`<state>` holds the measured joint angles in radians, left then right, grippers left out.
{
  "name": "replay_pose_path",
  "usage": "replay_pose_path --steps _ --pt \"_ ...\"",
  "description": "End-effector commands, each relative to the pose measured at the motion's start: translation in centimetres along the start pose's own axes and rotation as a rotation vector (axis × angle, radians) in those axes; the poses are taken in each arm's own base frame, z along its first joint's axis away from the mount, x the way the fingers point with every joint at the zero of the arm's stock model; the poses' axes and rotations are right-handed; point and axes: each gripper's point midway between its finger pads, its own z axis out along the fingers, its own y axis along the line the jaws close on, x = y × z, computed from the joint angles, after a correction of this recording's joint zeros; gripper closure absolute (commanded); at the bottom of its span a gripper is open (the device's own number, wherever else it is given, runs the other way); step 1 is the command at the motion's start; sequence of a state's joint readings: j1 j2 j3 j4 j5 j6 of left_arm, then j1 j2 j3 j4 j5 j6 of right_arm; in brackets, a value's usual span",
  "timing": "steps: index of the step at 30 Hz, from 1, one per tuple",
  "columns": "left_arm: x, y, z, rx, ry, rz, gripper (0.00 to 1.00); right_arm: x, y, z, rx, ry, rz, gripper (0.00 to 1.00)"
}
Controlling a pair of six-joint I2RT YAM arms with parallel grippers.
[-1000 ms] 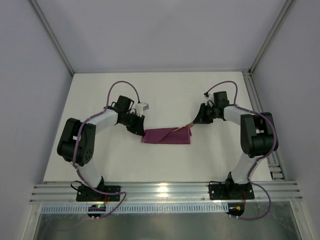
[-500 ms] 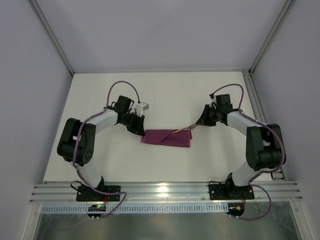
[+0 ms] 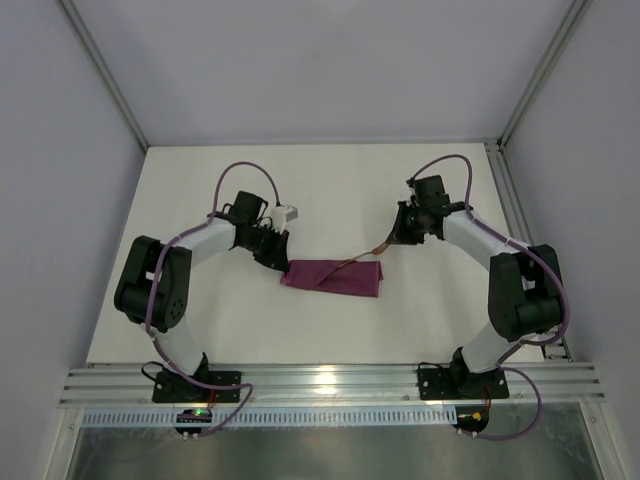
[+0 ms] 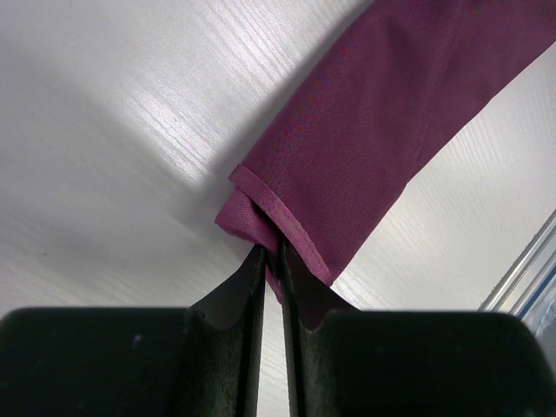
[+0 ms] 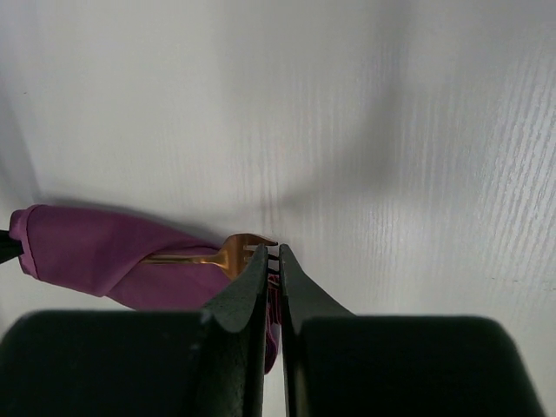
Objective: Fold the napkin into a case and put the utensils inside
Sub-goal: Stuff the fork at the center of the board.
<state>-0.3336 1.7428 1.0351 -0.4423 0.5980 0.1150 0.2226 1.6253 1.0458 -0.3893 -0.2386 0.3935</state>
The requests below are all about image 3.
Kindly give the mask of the purple cloth napkin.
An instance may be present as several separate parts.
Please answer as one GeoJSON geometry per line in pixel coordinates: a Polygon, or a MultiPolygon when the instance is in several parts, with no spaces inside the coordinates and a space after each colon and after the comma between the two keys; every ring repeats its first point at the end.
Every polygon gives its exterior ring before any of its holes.
{"type": "Polygon", "coordinates": [[[377,298],[384,279],[379,261],[292,260],[280,284],[301,290],[377,298]]]}

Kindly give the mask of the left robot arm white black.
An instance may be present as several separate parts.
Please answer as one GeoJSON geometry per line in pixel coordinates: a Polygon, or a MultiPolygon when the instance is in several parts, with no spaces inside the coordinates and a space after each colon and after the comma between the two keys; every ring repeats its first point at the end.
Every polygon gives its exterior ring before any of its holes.
{"type": "Polygon", "coordinates": [[[287,224],[297,217],[294,206],[271,207],[261,197],[241,191],[232,204],[175,240],[163,243],[139,236],[126,258],[114,306],[141,326],[170,372],[194,378],[207,360],[184,319],[191,271],[215,255],[242,248],[262,266],[286,273],[287,224]]]}

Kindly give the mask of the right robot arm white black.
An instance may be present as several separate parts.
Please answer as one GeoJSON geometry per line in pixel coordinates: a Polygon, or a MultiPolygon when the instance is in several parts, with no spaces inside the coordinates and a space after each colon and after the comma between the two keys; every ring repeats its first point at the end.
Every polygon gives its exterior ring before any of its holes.
{"type": "Polygon", "coordinates": [[[423,400],[509,396],[502,363],[539,335],[559,327],[567,307],[555,250],[521,245],[490,232],[470,206],[453,202],[438,175],[411,178],[411,196],[398,204],[389,245],[419,245],[434,236],[465,252],[488,273],[488,322],[448,365],[417,369],[423,400]]]}

